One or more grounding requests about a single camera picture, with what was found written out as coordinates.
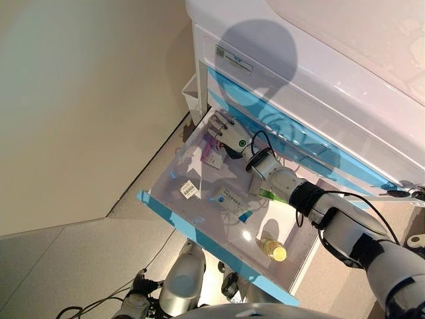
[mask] plastic bottle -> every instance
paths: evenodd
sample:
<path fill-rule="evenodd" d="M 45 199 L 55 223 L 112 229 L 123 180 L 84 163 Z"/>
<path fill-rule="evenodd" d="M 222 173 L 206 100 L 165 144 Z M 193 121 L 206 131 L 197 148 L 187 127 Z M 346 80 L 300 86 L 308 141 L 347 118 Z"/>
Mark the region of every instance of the plastic bottle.
<path fill-rule="evenodd" d="M 258 241 L 258 246 L 269 258 L 274 261 L 284 261 L 286 259 L 286 249 L 279 241 L 271 237 L 263 237 Z"/>

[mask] black cable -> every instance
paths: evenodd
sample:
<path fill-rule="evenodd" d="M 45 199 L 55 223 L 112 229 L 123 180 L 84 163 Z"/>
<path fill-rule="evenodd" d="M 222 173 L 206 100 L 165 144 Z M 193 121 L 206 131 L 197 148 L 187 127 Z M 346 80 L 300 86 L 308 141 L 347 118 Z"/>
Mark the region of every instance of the black cable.
<path fill-rule="evenodd" d="M 303 222 L 304 222 L 304 215 L 303 214 L 301 214 L 301 221 L 299 221 L 298 220 L 298 210 L 295 210 L 295 220 L 296 220 L 296 222 L 297 222 L 297 226 L 298 227 L 302 227 L 302 225 L 303 225 Z"/>
<path fill-rule="evenodd" d="M 118 298 L 118 297 L 106 297 L 106 298 L 104 298 L 104 299 L 101 299 L 101 300 L 98 300 L 98 301 L 95 301 L 95 302 L 93 302 L 92 304 L 89 304 L 88 306 L 86 306 L 86 307 L 84 307 L 79 313 L 78 313 L 78 319 L 80 319 L 81 318 L 81 316 L 83 315 L 83 314 L 86 314 L 87 312 L 89 312 L 89 311 L 92 311 L 93 309 L 95 309 L 97 306 L 99 306 L 100 304 L 102 304 L 102 303 L 104 303 L 105 301 L 107 301 L 107 300 L 111 300 L 111 299 L 116 299 L 116 300 L 119 300 L 119 301 L 121 301 L 121 302 L 124 302 L 124 299 L 121 299 L 121 298 Z"/>
<path fill-rule="evenodd" d="M 334 194 L 343 194 L 343 195 L 348 195 L 348 196 L 354 196 L 357 197 L 359 199 L 361 199 L 362 201 L 364 201 L 367 205 L 369 205 L 369 207 L 371 209 L 373 209 L 373 211 L 379 216 L 379 218 L 381 218 L 381 220 L 383 221 L 383 223 L 385 224 L 385 226 L 388 228 L 388 230 L 390 231 L 392 237 L 394 238 L 394 242 L 397 245 L 400 245 L 400 242 L 397 239 L 396 234 L 394 233 L 394 231 L 392 230 L 390 224 L 388 224 L 388 222 L 386 221 L 386 219 L 381 215 L 381 213 L 379 213 L 378 209 L 375 208 L 375 206 L 372 205 L 372 203 L 370 201 L 368 201 L 367 199 L 365 199 L 363 196 L 354 194 L 354 193 L 349 193 L 346 191 L 325 191 L 324 194 L 329 194 L 329 193 L 334 193 Z"/>
<path fill-rule="evenodd" d="M 65 312 L 68 312 L 70 310 L 78 310 L 77 314 L 79 314 L 82 311 L 82 307 L 79 307 L 79 306 L 66 307 L 65 309 L 62 309 L 61 312 L 59 312 L 59 314 L 56 316 L 56 319 L 60 319 L 60 317 L 62 317 L 62 315 Z"/>
<path fill-rule="evenodd" d="M 267 140 L 267 144 L 268 144 L 269 148 L 272 150 L 273 156 L 276 157 L 276 154 L 274 153 L 274 150 L 273 150 L 272 143 L 270 143 L 270 140 L 268 138 L 267 133 L 265 133 L 265 131 L 263 131 L 263 130 L 257 131 L 254 134 L 254 136 L 252 137 L 252 141 L 251 141 L 251 153 L 252 153 L 252 155 L 255 155 L 255 153 L 254 153 L 255 139 L 256 139 L 256 137 L 257 137 L 257 135 L 259 133 L 263 133 L 264 134 L 264 136 L 266 137 L 266 140 Z"/>
<path fill-rule="evenodd" d="M 155 258 L 157 258 L 157 256 L 160 254 L 160 252 L 164 249 L 164 247 L 166 246 L 166 244 L 168 243 L 168 241 L 170 240 L 170 238 L 171 238 L 171 236 L 173 235 L 173 233 L 175 232 L 175 230 L 176 230 L 176 228 L 174 228 L 173 229 L 173 231 L 170 233 L 170 235 L 168 235 L 168 237 L 167 237 L 167 239 L 165 240 L 165 242 L 163 243 L 163 245 L 161 246 L 161 248 L 157 251 L 157 253 L 155 254 L 155 256 L 153 256 L 153 258 L 151 259 L 151 261 L 149 261 L 148 262 L 148 264 L 145 266 L 145 270 L 147 270 L 147 268 L 151 265 L 151 263 L 155 260 Z M 116 299 L 116 300 L 119 300 L 119 301 L 121 301 L 121 302 L 123 302 L 124 300 L 123 299 L 121 299 L 121 298 L 118 298 L 118 297 L 115 297 L 115 295 L 116 294 L 118 294 L 118 293 L 120 293 L 120 292 L 123 292 L 123 291 L 125 291 L 125 290 L 128 290 L 128 289 L 130 289 L 131 287 L 127 287 L 127 288 L 124 288 L 123 289 L 123 287 L 125 287 L 125 286 L 127 286 L 129 283 L 131 283 L 132 281 L 133 281 L 133 279 L 134 278 L 132 278 L 132 279 L 130 279 L 129 281 L 127 281 L 125 284 L 123 284 L 122 286 L 120 286 L 118 289 L 116 289 L 113 293 L 111 293 L 109 296 L 107 296 L 106 298 L 103 298 L 103 299 L 100 299 L 100 300 L 98 300 L 98 301 L 95 301 L 95 302 L 93 302 L 93 303 L 91 303 L 91 304 L 89 304 L 88 306 L 86 306 L 86 307 L 80 307 L 80 306 L 71 306 L 71 307 L 66 307 L 65 309 L 63 309 L 63 310 L 61 310 L 60 312 L 59 312 L 59 314 L 58 314 L 58 316 L 56 317 L 56 319 L 60 319 L 60 317 L 65 313 L 65 312 L 68 312 L 68 311 L 70 311 L 70 310 L 78 310 L 78 312 L 75 314 L 75 315 L 73 315 L 72 317 L 70 317 L 70 318 L 67 318 L 67 319 L 75 319 L 75 318 L 78 318 L 78 319 L 80 319 L 81 318 L 81 316 L 83 315 L 83 314 L 86 314 L 87 312 L 89 312 L 89 311 L 91 311 L 91 310 L 93 310 L 93 309 L 95 309 L 96 307 L 98 307 L 99 305 L 101 305 L 101 304 L 103 304 L 105 301 L 107 301 L 107 300 L 111 300 L 111 299 Z"/>

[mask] blue stripe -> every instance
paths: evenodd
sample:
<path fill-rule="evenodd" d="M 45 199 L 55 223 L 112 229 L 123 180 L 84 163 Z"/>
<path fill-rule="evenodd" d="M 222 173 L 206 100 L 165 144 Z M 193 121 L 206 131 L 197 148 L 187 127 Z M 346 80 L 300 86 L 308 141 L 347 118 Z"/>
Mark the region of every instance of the blue stripe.
<path fill-rule="evenodd" d="M 321 165 L 319 162 L 314 160 L 314 157 L 331 165 L 332 167 L 337 167 L 341 171 L 365 181 L 374 187 L 381 187 L 385 190 L 397 189 L 397 186 L 391 183 L 388 179 L 361 163 L 344 150 L 341 150 L 336 145 L 317 135 L 309 128 L 306 128 L 299 122 L 282 113 L 282 111 L 275 109 L 272 105 L 253 95 L 253 93 L 247 91 L 211 68 L 208 69 L 208 72 L 217 81 L 218 85 L 226 92 L 226 94 L 237 102 L 243 109 L 289 141 L 285 142 L 283 139 L 276 138 L 273 144 L 273 146 L 285 156 L 288 156 L 292 160 L 312 169 L 313 171 L 316 171 L 320 175 L 335 179 L 341 185 L 347 186 L 365 195 L 371 194 L 346 180 L 339 174 L 334 173 L 324 165 Z M 233 116 L 238 117 L 242 114 L 239 111 L 236 111 L 234 107 L 230 106 L 225 100 L 223 100 L 222 97 L 218 96 L 213 91 L 209 90 L 209 94 Z M 249 120 L 249 122 L 253 122 L 245 115 L 243 115 L 243 118 L 245 121 Z M 255 125 L 254 131 L 259 129 L 264 128 L 261 128 L 259 125 Z M 301 152 L 297 152 L 297 148 L 303 150 L 311 157 L 306 156 Z"/>
<path fill-rule="evenodd" d="M 210 237 L 195 229 L 190 223 L 178 216 L 168 207 L 158 202 L 155 198 L 150 196 L 146 191 L 140 191 L 137 198 L 154 212 L 164 218 L 168 223 L 172 224 L 176 229 L 181 231 L 185 236 L 192 241 L 200 244 L 208 252 L 213 254 L 216 258 L 226 263 L 230 268 L 243 276 L 247 281 L 260 287 L 274 298 L 280 300 L 284 304 L 290 306 L 298 306 L 299 301 L 292 295 L 281 289 L 279 286 L 262 276 L 258 271 L 249 267 L 241 260 L 236 258 L 226 249 L 222 248 L 219 244 L 215 243 Z"/>

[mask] drawer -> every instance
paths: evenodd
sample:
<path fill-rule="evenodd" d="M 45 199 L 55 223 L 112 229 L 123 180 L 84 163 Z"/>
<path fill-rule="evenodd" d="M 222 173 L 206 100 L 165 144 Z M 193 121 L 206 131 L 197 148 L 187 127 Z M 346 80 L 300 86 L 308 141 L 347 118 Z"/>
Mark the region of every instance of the drawer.
<path fill-rule="evenodd" d="M 251 194 L 252 176 L 246 172 L 243 159 L 227 157 L 220 169 L 201 161 L 213 112 L 211 109 L 206 114 L 152 189 L 140 191 L 138 198 L 246 280 L 285 304 L 298 305 L 294 294 L 319 244 L 317 231 L 307 223 L 299 228 L 295 209 L 288 204 Z M 297 165 L 288 160 L 285 164 Z M 308 173 L 298 166 L 298 175 Z M 188 181 L 199 191 L 186 199 L 181 188 Z M 245 222 L 214 198 L 223 186 L 249 205 L 252 214 Z M 285 261 L 273 261 L 259 248 L 258 239 L 266 232 L 285 246 Z"/>

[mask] transparent drawer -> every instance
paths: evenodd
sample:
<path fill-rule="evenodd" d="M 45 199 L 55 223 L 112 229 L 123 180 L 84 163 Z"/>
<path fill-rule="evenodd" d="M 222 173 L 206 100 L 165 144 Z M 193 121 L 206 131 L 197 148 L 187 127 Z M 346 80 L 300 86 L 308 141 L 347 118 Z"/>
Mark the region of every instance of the transparent drawer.
<path fill-rule="evenodd" d="M 227 157 L 220 169 L 201 161 L 213 112 L 203 118 L 151 191 L 141 191 L 139 199 L 246 280 L 286 304 L 298 305 L 293 295 L 317 248 L 317 231 L 307 223 L 299 228 L 295 209 L 288 204 L 250 193 L 252 176 L 243 159 Z M 297 174 L 303 172 L 309 173 L 302 167 Z M 181 188 L 188 181 L 198 192 L 187 199 Z M 217 191 L 223 186 L 249 206 L 252 214 L 245 222 L 218 202 Z M 287 251 L 283 262 L 270 259 L 260 248 L 259 240 L 270 235 Z"/>

